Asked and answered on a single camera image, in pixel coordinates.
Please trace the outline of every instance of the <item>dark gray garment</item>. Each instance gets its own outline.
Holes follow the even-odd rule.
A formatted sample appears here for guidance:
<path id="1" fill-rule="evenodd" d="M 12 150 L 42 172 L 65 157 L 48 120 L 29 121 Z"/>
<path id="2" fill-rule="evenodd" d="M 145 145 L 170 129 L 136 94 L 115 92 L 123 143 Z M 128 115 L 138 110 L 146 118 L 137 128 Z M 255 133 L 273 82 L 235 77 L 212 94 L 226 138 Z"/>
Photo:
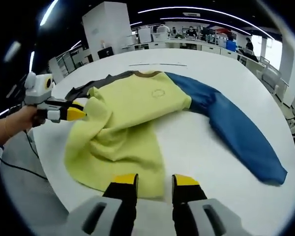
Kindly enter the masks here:
<path id="1" fill-rule="evenodd" d="M 73 101 L 76 98 L 80 97 L 88 97 L 87 92 L 90 88 L 95 87 L 97 89 L 108 85 L 116 80 L 127 78 L 133 75 L 135 72 L 132 70 L 123 72 L 119 75 L 111 76 L 108 75 L 105 79 L 97 80 L 97 81 L 90 81 L 86 85 L 80 86 L 78 88 L 72 88 L 71 91 L 65 96 L 65 99 L 68 101 Z"/>

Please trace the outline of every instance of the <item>white cabinet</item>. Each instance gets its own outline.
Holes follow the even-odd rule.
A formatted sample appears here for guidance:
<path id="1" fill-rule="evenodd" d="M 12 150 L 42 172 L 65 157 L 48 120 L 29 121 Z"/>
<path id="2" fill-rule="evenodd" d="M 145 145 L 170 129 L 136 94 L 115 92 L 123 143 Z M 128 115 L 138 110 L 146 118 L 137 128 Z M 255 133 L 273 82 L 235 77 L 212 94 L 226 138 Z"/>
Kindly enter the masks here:
<path id="1" fill-rule="evenodd" d="M 168 33 L 152 33 L 152 38 L 154 42 L 161 42 L 168 40 Z"/>
<path id="2" fill-rule="evenodd" d="M 153 48 L 166 48 L 166 43 L 149 43 L 148 44 L 149 49 Z"/>
<path id="3" fill-rule="evenodd" d="M 202 51 L 221 54 L 221 49 L 219 47 L 214 47 L 209 45 L 202 45 Z"/>
<path id="4" fill-rule="evenodd" d="M 142 28 L 138 30 L 140 43 L 150 43 L 152 41 L 151 29 Z"/>
<path id="5" fill-rule="evenodd" d="M 236 52 L 232 52 L 232 51 L 224 49 L 224 48 L 221 48 L 221 55 L 229 57 L 229 58 L 237 59 L 237 53 Z"/>
<path id="6" fill-rule="evenodd" d="M 170 43 L 170 42 L 166 42 L 166 48 L 180 48 L 180 43 Z"/>

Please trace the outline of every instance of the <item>human arm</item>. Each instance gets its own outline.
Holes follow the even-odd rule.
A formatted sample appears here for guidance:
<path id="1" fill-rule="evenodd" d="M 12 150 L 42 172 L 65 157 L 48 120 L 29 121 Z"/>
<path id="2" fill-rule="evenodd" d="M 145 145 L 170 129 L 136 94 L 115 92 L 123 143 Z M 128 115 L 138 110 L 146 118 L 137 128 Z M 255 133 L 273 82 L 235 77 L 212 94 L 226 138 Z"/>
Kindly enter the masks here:
<path id="1" fill-rule="evenodd" d="M 35 120 L 43 123 L 44 120 L 39 120 L 36 114 L 36 107 L 24 106 L 19 111 L 0 119 L 0 146 L 17 133 L 31 129 Z"/>

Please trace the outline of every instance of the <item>small logo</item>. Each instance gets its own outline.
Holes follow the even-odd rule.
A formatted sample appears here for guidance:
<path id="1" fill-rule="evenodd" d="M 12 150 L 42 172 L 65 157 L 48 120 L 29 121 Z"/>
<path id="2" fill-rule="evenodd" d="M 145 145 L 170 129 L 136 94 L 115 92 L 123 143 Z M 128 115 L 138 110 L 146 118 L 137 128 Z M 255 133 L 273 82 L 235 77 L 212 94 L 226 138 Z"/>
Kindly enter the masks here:
<path id="1" fill-rule="evenodd" d="M 165 91 L 162 89 L 156 89 L 152 92 L 152 97 L 158 98 L 165 95 Z"/>

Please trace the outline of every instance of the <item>table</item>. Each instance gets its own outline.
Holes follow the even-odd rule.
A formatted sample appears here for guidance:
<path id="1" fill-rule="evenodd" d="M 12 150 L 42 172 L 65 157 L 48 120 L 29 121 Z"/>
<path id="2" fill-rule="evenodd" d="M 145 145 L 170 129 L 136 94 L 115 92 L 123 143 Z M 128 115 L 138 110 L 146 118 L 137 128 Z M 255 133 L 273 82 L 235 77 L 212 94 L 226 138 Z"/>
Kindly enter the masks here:
<path id="1" fill-rule="evenodd" d="M 276 235 L 295 208 L 295 146 L 280 108 L 261 82 L 244 65 L 228 57 L 195 50 L 150 49 L 114 55 L 80 67 L 57 84 L 52 95 L 64 98 L 72 87 L 126 70 L 172 72 L 220 90 L 257 125 L 288 171 L 283 185 L 263 184 L 221 142 L 207 117 L 187 111 L 166 115 L 155 122 L 165 162 L 165 196 L 162 202 L 138 201 L 134 233 L 175 235 L 171 175 L 178 173 L 199 181 L 208 198 L 218 199 L 241 217 L 248 232 Z M 33 131 L 45 174 L 69 212 L 101 194 L 75 182 L 65 169 L 64 147 L 72 124 L 47 121 Z"/>
<path id="2" fill-rule="evenodd" d="M 183 43 L 183 44 L 196 44 L 196 45 L 200 45 L 200 46 L 210 46 L 210 47 L 216 47 L 216 48 L 221 48 L 216 44 L 211 44 L 211 43 L 207 43 L 205 41 L 202 40 L 192 40 L 192 39 L 179 39 L 179 38 L 171 38 L 171 39 L 167 39 L 167 40 L 163 40 L 163 41 L 156 41 L 156 42 L 149 42 L 149 43 L 137 43 L 137 44 L 132 44 L 126 47 L 123 47 L 122 49 L 129 49 L 132 48 L 134 46 L 141 46 L 141 45 L 147 45 L 147 44 L 169 44 L 169 43 Z"/>

